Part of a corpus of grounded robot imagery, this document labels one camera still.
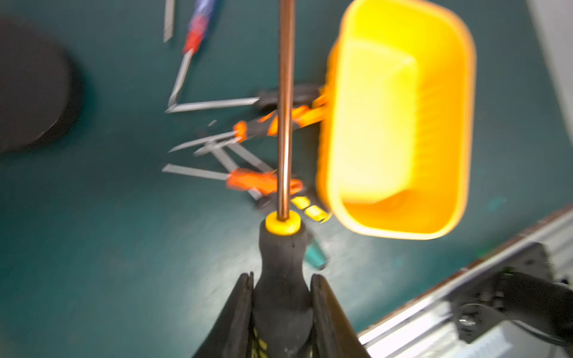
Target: green surface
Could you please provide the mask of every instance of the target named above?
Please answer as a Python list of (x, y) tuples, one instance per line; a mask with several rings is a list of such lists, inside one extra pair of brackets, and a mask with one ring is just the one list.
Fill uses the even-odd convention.
[[(323, 81), (348, 3), (297, 4), (298, 81)], [(358, 331), (573, 199), (571, 144), (525, 2), (440, 3), (468, 24), (478, 53), (468, 208), (451, 234), (428, 242), (362, 237), (336, 220), (314, 227), (330, 259), (323, 272)], [(276, 86), (277, 4), (221, 4), (182, 100)], [(160, 169), (223, 171), (211, 156), (167, 150), (213, 120), (217, 133), (255, 113), (163, 113), (193, 1), (178, 1), (168, 45), (161, 0), (3, 5), (64, 44), (87, 102), (62, 140), (0, 158), (0, 356), (190, 356), (239, 274), (260, 272), (261, 217), (243, 192)], [(295, 134), (303, 179), (316, 170), (318, 133)], [(246, 146), (275, 161), (274, 139)]]

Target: orange handle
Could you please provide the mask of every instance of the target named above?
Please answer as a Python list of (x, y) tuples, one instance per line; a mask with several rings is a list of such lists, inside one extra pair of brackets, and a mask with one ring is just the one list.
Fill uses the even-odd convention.
[[(246, 191), (256, 189), (262, 195), (269, 195), (277, 191), (277, 176), (274, 172), (259, 173), (249, 169), (235, 169), (227, 178), (227, 188)], [(291, 195), (303, 189), (303, 183), (298, 179), (291, 180)]]
[[(292, 110), (293, 129), (299, 129), (322, 121), (325, 116), (325, 107), (310, 109), (302, 105)], [(235, 138), (239, 142), (250, 138), (269, 136), (274, 137), (278, 132), (277, 112), (273, 111), (266, 116), (253, 119), (252, 121), (240, 121), (233, 127)]]

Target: yellow container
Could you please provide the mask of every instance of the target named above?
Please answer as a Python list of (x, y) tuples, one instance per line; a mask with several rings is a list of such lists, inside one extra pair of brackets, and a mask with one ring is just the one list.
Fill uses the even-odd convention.
[(355, 0), (328, 61), (317, 188), (364, 235), (433, 239), (468, 196), (475, 49), (452, 12)]

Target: black screwdriver handle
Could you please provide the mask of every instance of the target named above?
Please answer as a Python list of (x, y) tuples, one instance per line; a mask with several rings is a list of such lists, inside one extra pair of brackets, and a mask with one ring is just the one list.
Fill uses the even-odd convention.
[(258, 349), (273, 358), (308, 357), (312, 299), (303, 277), (310, 237), (301, 223), (291, 236), (270, 233), (262, 222), (262, 272), (253, 292), (253, 323)]
[[(320, 97), (320, 87), (321, 86), (311, 84), (295, 85), (293, 90), (293, 106), (312, 106), (314, 100)], [(278, 91), (261, 91), (257, 96), (259, 99), (253, 105), (259, 111), (277, 108)]]

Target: black round pad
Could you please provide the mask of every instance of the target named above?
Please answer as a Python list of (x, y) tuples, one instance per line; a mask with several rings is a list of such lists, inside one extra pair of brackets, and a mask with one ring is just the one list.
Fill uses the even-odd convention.
[(82, 93), (64, 51), (35, 30), (0, 18), (0, 152), (64, 135), (80, 113)]

